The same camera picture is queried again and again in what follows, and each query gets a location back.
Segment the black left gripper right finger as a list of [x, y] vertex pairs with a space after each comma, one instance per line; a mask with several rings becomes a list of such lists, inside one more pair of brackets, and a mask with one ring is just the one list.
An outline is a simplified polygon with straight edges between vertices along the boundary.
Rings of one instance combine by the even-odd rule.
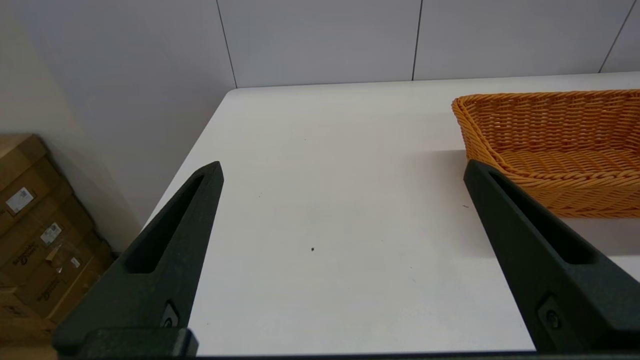
[[463, 180], [540, 353], [639, 352], [635, 278], [489, 164]]

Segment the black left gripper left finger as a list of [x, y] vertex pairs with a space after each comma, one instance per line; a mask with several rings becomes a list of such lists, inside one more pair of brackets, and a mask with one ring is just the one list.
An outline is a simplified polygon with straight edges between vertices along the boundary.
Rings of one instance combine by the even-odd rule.
[[195, 352], [188, 328], [224, 184], [196, 170], [57, 327], [58, 352]]

